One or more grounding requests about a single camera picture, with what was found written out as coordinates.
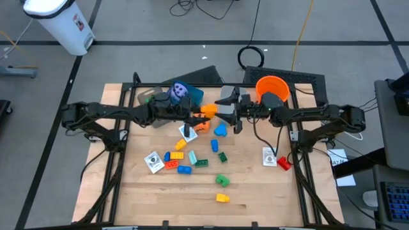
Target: yellow block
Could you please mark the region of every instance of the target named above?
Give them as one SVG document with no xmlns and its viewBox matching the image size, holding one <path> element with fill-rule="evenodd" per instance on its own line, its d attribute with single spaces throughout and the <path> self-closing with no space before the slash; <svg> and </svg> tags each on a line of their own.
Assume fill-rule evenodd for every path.
<svg viewBox="0 0 409 230">
<path fill-rule="evenodd" d="M 185 141 L 185 139 L 181 139 L 180 141 L 178 141 L 176 143 L 176 146 L 174 146 L 174 148 L 177 151 L 179 151 L 179 150 L 183 149 L 186 145 L 187 145 L 187 142 Z"/>
<path fill-rule="evenodd" d="M 222 202 L 222 203 L 228 203 L 230 201 L 230 197 L 228 195 L 224 195 L 224 194 L 217 194 L 216 195 L 216 201 L 217 202 Z"/>
<path fill-rule="evenodd" d="M 183 159 L 183 152 L 171 152 L 171 159 L 172 160 Z"/>
</svg>

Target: purple plush toy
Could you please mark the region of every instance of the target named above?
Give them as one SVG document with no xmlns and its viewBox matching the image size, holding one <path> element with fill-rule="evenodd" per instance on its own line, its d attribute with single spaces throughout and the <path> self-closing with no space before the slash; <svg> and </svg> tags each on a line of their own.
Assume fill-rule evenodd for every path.
<svg viewBox="0 0 409 230">
<path fill-rule="evenodd" d="M 183 96 L 187 96 L 187 88 L 180 83 L 174 83 L 168 93 L 173 100 L 179 102 Z"/>
</svg>

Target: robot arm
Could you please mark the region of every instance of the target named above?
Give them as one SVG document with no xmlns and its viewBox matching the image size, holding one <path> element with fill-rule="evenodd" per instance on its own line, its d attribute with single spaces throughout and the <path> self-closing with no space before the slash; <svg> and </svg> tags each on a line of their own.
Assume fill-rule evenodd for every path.
<svg viewBox="0 0 409 230">
<path fill-rule="evenodd" d="M 81 129 L 85 137 L 101 139 L 108 151 L 121 148 L 123 136 L 127 130 L 108 130 L 95 122 L 101 118 L 133 121 L 141 127 L 151 125 L 156 119 L 185 122 L 185 136 L 189 136 L 189 127 L 208 121 L 209 118 L 191 116 L 193 112 L 201 112 L 200 107 L 192 105 L 189 98 L 183 97 L 178 105 L 172 105 L 166 93 L 152 98 L 148 103 L 128 108 L 100 103 L 77 102 L 62 107 L 61 125 L 67 130 Z"/>
<path fill-rule="evenodd" d="M 298 147 L 302 151 L 311 152 L 320 139 L 332 139 L 341 132 L 359 133 L 366 128 L 364 111 L 351 105 L 289 109 L 278 96 L 272 93 L 265 93 L 260 103 L 252 102 L 250 95 L 242 95 L 242 99 L 238 101 L 239 96 L 239 88 L 235 87 L 230 97 L 215 102 L 219 105 L 234 104 L 232 114 L 216 113 L 216 116 L 234 126 L 235 134 L 242 131 L 240 118 L 269 118 L 269 122 L 274 127 L 283 127 L 299 121 L 329 121 L 315 130 L 298 132 Z"/>
</svg>

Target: gray floor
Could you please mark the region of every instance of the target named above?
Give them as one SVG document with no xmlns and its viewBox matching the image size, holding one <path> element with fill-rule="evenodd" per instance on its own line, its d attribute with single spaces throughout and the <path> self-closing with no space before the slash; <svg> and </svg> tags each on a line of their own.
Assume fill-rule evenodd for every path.
<svg viewBox="0 0 409 230">
<path fill-rule="evenodd" d="M 78 0 L 90 18 L 96 0 Z M 233 3 L 223 20 L 213 20 L 194 8 L 184 17 L 172 17 L 172 1 L 103 0 L 93 31 L 99 41 L 169 40 L 248 40 L 254 22 L 256 1 Z M 202 8 L 222 15 L 228 0 L 200 1 Z M 405 0 L 378 0 L 380 9 L 397 41 L 409 40 L 409 3 Z M 309 1 L 261 0 L 254 40 L 296 40 L 309 7 Z M 16 39 L 29 19 L 18 1 L 0 1 L 0 30 Z M 53 41 L 37 22 L 29 28 L 24 41 Z M 303 40 L 310 41 L 387 41 L 370 1 L 315 0 Z M 0 53 L 8 46 L 0 46 Z M 106 83 L 131 81 L 137 71 L 143 82 L 162 82 L 209 65 L 215 65 L 226 82 L 242 82 L 244 71 L 236 62 L 242 45 L 156 45 L 105 46 L 91 48 L 83 57 L 69 102 L 99 101 Z M 294 46 L 258 45 L 265 52 L 265 67 L 289 70 Z M 0 131 L 0 229 L 13 229 L 42 155 L 45 142 L 74 56 L 60 46 L 23 45 L 40 67 L 32 79 L 0 78 L 0 98 L 12 101 L 14 113 Z M 409 47 L 399 47 L 409 59 Z M 243 53 L 246 65 L 257 65 L 259 57 Z M 0 65 L 32 65 L 15 51 Z M 333 104 L 360 105 L 374 97 L 373 81 L 402 75 L 395 54 L 386 46 L 301 46 L 295 70 L 325 75 L 328 98 Z M 342 135 L 339 139 L 367 153 L 382 147 L 377 110 L 366 115 L 364 140 Z M 79 175 L 85 164 L 89 143 L 81 136 L 66 137 L 58 130 L 26 227 L 69 224 L 79 189 Z M 348 155 L 358 155 L 346 149 Z M 355 175 L 358 186 L 343 188 L 362 207 L 359 197 L 371 189 L 371 173 Z M 347 223 L 374 227 L 346 199 L 341 206 Z"/>
</svg>

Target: red lego brick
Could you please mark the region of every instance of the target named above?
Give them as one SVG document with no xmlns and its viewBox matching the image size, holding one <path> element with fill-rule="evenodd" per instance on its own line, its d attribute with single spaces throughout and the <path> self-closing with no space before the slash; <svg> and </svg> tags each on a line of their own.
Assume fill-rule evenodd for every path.
<svg viewBox="0 0 409 230">
<path fill-rule="evenodd" d="M 174 169 L 179 166 L 179 161 L 171 160 L 169 162 L 165 162 L 165 169 Z"/>
<path fill-rule="evenodd" d="M 277 163 L 285 170 L 287 171 L 288 169 L 290 169 L 291 164 L 288 163 L 287 158 L 286 157 L 281 157 Z"/>
</svg>

